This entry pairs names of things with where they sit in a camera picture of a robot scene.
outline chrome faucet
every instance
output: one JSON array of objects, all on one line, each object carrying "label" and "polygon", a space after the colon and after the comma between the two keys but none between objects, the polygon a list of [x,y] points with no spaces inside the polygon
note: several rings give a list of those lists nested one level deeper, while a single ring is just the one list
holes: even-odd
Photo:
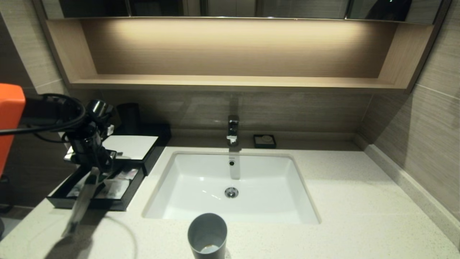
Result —
[{"label": "chrome faucet", "polygon": [[240,118],[237,115],[229,115],[228,122],[227,144],[229,147],[236,147],[238,146],[238,123]]}]

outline robotic arm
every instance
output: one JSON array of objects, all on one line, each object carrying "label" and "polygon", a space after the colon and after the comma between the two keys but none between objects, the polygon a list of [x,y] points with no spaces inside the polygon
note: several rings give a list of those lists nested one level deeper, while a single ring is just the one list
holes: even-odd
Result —
[{"label": "robotic arm", "polygon": [[[34,134],[42,140],[51,141],[39,135],[44,131],[64,132],[61,141],[51,142],[69,142],[74,151],[71,162],[90,171],[63,236],[76,232],[100,184],[100,175],[113,170],[116,151],[102,146],[102,139],[113,133],[113,126],[109,123],[112,111],[113,106],[101,100],[92,100],[84,107],[77,99],[61,94],[25,98],[19,86],[0,84],[0,176],[13,135]],[[16,129],[18,124],[27,125],[27,128]]]}]

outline wall tile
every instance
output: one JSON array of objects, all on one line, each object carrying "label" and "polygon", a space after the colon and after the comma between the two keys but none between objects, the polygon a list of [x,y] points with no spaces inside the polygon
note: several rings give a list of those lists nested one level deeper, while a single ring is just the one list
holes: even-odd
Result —
[{"label": "wall tile", "polygon": [[460,98],[460,1],[453,0],[418,83]]},{"label": "wall tile", "polygon": [[35,88],[38,94],[65,94],[69,95],[67,88],[64,85],[62,79],[55,80],[53,82],[38,86]]},{"label": "wall tile", "polygon": [[416,86],[410,96],[375,95],[360,128],[460,219],[459,100]]},{"label": "wall tile", "polygon": [[31,0],[2,0],[0,12],[33,84],[61,78]]},{"label": "wall tile", "polygon": [[103,90],[106,102],[140,104],[145,122],[182,129],[225,129],[238,114],[241,129],[355,132],[369,94],[157,92]]},{"label": "wall tile", "polygon": [[101,91],[97,89],[69,89],[69,94],[80,100],[84,105],[90,100],[103,99]]},{"label": "wall tile", "polygon": [[[57,133],[41,135],[59,139]],[[65,153],[63,144],[48,143],[29,134],[15,136],[4,170],[10,183],[0,188],[0,204],[36,206],[75,172],[75,165],[64,162]]]},{"label": "wall tile", "polygon": [[0,14],[0,82],[34,88]]}]

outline countertop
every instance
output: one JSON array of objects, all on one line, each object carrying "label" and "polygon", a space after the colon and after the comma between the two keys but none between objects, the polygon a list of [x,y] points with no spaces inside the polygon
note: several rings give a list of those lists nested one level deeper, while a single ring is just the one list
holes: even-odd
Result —
[{"label": "countertop", "polygon": [[[190,221],[142,216],[171,155],[181,151],[228,149],[166,147],[127,211],[89,211],[74,240],[60,238],[70,210],[54,209],[43,200],[0,242],[0,258],[192,259]],[[294,158],[321,223],[228,222],[228,258],[460,258],[428,216],[353,143],[241,150],[263,153]]]}]

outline orange robot part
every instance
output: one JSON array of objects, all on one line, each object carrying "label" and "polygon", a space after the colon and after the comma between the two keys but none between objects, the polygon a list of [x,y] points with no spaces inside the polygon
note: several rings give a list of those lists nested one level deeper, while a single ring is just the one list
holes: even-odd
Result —
[{"label": "orange robot part", "polygon": [[[0,83],[0,130],[17,128],[25,104],[26,99],[20,86]],[[0,136],[0,176],[5,168],[13,137]]]}]

